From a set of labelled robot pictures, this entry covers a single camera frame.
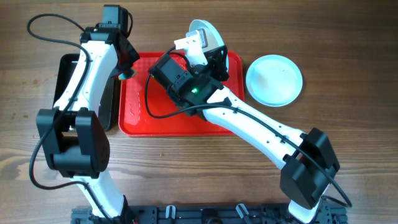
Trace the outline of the light blue plate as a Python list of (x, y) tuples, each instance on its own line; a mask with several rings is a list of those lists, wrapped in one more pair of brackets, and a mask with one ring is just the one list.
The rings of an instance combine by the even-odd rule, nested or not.
[(215, 28), (214, 25), (212, 25), (210, 22), (203, 20), (203, 19), (194, 19), (188, 28), (188, 32), (197, 30), (197, 29), (203, 29), (205, 31), (205, 37), (208, 43), (207, 47), (203, 48), (203, 53), (213, 50), (217, 47), (221, 47), (222, 45), (225, 45), (221, 34), (218, 32), (218, 30)]
[(291, 59), (281, 55), (265, 55), (250, 64), (246, 72), (246, 88), (258, 103), (282, 107), (299, 96), (303, 76)]

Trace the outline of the green yellow scrub sponge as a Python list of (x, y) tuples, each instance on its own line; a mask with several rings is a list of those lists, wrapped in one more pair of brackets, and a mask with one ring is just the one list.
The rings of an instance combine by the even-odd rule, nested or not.
[(128, 80), (136, 75), (136, 71), (133, 68), (124, 71), (120, 75), (118, 75), (119, 80)]

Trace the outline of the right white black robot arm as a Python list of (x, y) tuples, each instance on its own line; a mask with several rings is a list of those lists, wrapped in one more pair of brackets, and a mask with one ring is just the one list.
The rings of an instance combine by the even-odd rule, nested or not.
[(257, 148), (280, 169), (280, 188), (290, 199), (289, 213), (302, 223), (314, 220), (340, 164), (328, 136), (273, 120), (240, 100), (222, 84), (228, 79), (227, 48), (214, 28), (191, 27), (175, 49), (183, 50), (188, 70), (169, 75), (166, 90), (177, 106), (228, 129)]

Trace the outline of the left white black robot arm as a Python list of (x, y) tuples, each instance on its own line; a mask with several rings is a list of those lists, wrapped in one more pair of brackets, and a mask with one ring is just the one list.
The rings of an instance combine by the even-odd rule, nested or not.
[(133, 75), (139, 55), (119, 25), (87, 27), (72, 77), (52, 109), (41, 109), (36, 124), (47, 165), (78, 185), (92, 207), (94, 223), (135, 223), (126, 197), (107, 169), (110, 145), (98, 110), (110, 78)]

